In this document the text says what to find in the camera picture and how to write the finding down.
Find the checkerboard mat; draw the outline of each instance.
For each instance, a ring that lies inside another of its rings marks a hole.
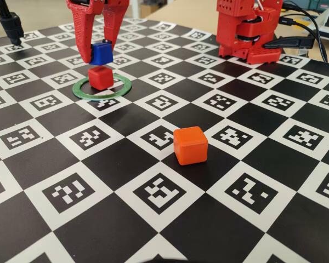
[[[329,262],[328,64],[248,65],[125,19],[110,66],[132,90],[83,101],[73,31],[0,38],[0,262]],[[173,131],[192,126],[208,160],[182,167]]]

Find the tripod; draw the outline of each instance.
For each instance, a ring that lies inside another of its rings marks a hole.
[[[20,45],[20,37],[24,36],[21,20],[16,13],[9,11],[5,0],[0,0],[0,23],[11,43]]]

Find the green ring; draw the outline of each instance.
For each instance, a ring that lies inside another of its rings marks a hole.
[[[76,84],[73,85],[73,94],[75,94],[78,98],[80,99],[85,99],[85,100],[111,100],[120,96],[123,96],[125,94],[127,94],[130,89],[132,88],[132,82],[126,78],[123,77],[121,75],[118,74],[114,74],[114,78],[118,79],[120,81],[123,82],[123,88],[120,89],[119,91],[113,93],[113,94],[109,94],[109,95],[90,95],[90,94],[86,94],[85,92],[82,91],[82,86],[87,83],[89,81],[89,78],[86,77],[84,79],[81,79],[80,81],[78,81]]]

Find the black cable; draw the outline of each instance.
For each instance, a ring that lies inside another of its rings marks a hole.
[[[310,18],[310,20],[313,22],[313,24],[316,28],[316,36],[317,36],[316,39],[318,41],[320,54],[323,58],[323,61],[328,62],[328,56],[327,56],[325,47],[323,46],[322,40],[320,38],[319,27],[318,27],[318,24],[317,24],[316,20],[314,20],[314,18],[309,13],[307,13],[305,10],[303,10],[302,8],[300,8],[296,5],[283,3],[282,8],[287,9],[287,10],[294,10],[294,11],[301,12],[301,13],[305,14],[306,16],[308,16]]]

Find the blue cube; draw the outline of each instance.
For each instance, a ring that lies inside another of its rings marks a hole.
[[[92,60],[91,65],[105,65],[111,63],[114,60],[112,55],[112,44],[110,42],[100,42],[92,44]]]

